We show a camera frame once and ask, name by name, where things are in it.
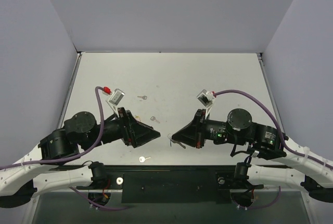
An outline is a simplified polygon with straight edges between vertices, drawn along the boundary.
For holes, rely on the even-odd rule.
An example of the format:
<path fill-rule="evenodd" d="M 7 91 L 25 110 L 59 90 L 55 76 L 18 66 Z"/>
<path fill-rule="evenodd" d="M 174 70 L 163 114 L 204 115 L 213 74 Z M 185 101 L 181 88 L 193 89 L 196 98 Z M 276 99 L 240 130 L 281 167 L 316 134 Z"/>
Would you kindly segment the blue key tag with keys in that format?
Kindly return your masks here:
<path fill-rule="evenodd" d="M 168 134 L 168 139 L 169 139 L 170 147 L 172 147 L 172 144 L 177 144 L 180 147 L 182 147 L 183 149 L 186 149 L 186 146 L 184 144 L 182 144 L 179 141 L 176 141 L 176 140 L 172 139 L 172 134 Z"/>

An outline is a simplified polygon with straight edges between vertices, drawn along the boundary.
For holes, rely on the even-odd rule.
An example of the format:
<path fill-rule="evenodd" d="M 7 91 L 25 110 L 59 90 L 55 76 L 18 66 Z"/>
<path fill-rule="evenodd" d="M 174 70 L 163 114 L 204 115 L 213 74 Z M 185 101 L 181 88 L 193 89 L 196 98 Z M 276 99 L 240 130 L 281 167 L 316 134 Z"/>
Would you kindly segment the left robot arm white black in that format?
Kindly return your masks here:
<path fill-rule="evenodd" d="M 101 162 L 54 174 L 49 171 L 103 144 L 122 140 L 126 146 L 138 148 L 160 136 L 125 108 L 118 108 L 117 114 L 99 124 L 92 113 L 79 112 L 66 120 L 62 128 L 43 138 L 13 167 L 1 167 L 1 207 L 15 208 L 44 192 L 66 187 L 106 189 L 111 178 Z"/>

